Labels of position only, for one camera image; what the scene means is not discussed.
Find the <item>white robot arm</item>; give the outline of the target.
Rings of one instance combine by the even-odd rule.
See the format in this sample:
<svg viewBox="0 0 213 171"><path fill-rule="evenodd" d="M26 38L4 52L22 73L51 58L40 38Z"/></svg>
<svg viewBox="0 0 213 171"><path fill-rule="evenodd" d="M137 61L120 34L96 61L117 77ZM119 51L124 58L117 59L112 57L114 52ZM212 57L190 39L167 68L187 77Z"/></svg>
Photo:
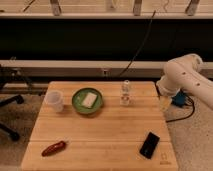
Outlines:
<svg viewBox="0 0 213 171"><path fill-rule="evenodd" d="M200 74L203 61L197 54L187 54L165 63L164 75L156 86L162 96L174 97L185 89L213 110L213 81Z"/></svg>

